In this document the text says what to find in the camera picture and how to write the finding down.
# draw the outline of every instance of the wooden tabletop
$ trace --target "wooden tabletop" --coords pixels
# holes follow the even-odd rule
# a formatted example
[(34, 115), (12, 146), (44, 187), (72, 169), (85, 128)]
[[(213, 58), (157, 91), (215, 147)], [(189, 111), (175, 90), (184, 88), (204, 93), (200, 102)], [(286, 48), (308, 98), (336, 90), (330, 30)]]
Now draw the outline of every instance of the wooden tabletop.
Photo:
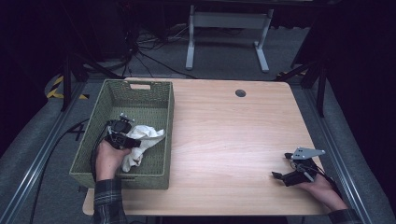
[[(175, 92), (169, 189), (124, 189), (127, 215), (323, 215), (312, 196), (285, 187), (284, 153), (314, 148), (290, 86), (281, 82), (171, 81)], [(243, 90), (245, 97), (235, 91)], [(318, 157), (314, 161), (321, 167)], [(93, 214), (93, 189), (83, 205)]]

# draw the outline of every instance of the human hand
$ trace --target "human hand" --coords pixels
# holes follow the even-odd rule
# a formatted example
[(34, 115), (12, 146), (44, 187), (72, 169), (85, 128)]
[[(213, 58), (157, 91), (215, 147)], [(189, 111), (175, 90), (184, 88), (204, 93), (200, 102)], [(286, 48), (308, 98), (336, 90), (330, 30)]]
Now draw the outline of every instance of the human hand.
[(123, 158), (130, 153), (131, 149), (129, 148), (115, 149), (106, 140), (103, 140), (97, 148), (96, 181), (113, 179)]
[(334, 191), (332, 185), (322, 175), (317, 175), (314, 182), (304, 182), (296, 187), (305, 189), (318, 201), (324, 203), (332, 212), (336, 210), (348, 209), (347, 205)]

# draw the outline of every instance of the crumpled white towel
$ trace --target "crumpled white towel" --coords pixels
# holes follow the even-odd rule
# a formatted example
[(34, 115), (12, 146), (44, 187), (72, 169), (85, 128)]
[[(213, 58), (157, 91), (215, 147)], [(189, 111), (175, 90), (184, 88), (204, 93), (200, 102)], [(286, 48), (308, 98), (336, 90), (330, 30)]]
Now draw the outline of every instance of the crumpled white towel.
[(132, 152), (124, 157), (122, 162), (123, 172), (129, 172), (132, 166), (139, 166), (146, 149), (153, 147), (165, 137), (164, 130), (159, 130), (157, 132), (154, 128), (146, 125), (136, 125), (126, 135), (142, 142), (140, 147), (133, 147)]

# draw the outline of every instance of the plaid sleeve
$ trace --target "plaid sleeve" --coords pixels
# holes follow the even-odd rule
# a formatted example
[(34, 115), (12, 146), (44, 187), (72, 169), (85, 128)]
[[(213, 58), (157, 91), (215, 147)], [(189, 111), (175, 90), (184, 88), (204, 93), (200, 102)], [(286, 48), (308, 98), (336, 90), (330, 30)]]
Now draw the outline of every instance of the plaid sleeve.
[(333, 224), (363, 224), (353, 209), (343, 209), (331, 212), (329, 218)]
[(92, 223), (127, 223), (122, 207), (121, 181), (119, 179), (96, 182)]

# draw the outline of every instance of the metal rail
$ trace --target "metal rail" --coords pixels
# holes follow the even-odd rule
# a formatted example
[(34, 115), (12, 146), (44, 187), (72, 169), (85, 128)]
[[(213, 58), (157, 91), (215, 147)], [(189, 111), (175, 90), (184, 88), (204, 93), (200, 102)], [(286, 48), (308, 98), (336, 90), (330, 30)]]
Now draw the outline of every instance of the metal rail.
[(329, 153), (332, 158), (332, 163), (334, 164), (335, 171), (340, 176), (341, 183), (344, 187), (344, 190), (346, 191), (346, 196), (351, 202), (352, 207), (359, 214), (363, 223), (373, 223), (373, 221), (370, 219), (367, 208), (364, 206), (361, 200), (361, 196), (358, 193), (355, 181), (353, 180), (352, 175), (349, 173), (347, 166), (338, 150), (338, 147), (335, 144), (335, 141), (332, 137), (332, 132), (330, 131), (326, 120), (321, 118), (317, 111), (314, 93), (311, 90), (304, 89), (304, 94), (308, 100), (309, 107), (313, 111), (313, 114), (315, 114), (315, 119), (323, 132), (327, 145), (329, 146)]
[(72, 94), (72, 101), (64, 112), (61, 112), (58, 118), (55, 120), (53, 127), (51, 128), (49, 135), (47, 136), (43, 146), (38, 151), (35, 156), (35, 160), (32, 165), (27, 170), (25, 176), (23, 177), (20, 186), (14, 193), (8, 207), (4, 211), (0, 218), (0, 224), (3, 223), (13, 223), (16, 215), (21, 210), (23, 203), (25, 202), (27, 196), (29, 195), (32, 187), (35, 185), (36, 180), (40, 177), (43, 172), (44, 165), (47, 158), (50, 156), (51, 149), (53, 148), (57, 138), (60, 136), (60, 131), (65, 123), (70, 111), (73, 108), (73, 104), (76, 102), (78, 97), (81, 95), (84, 89), (85, 83), (78, 82), (74, 84), (75, 90)]

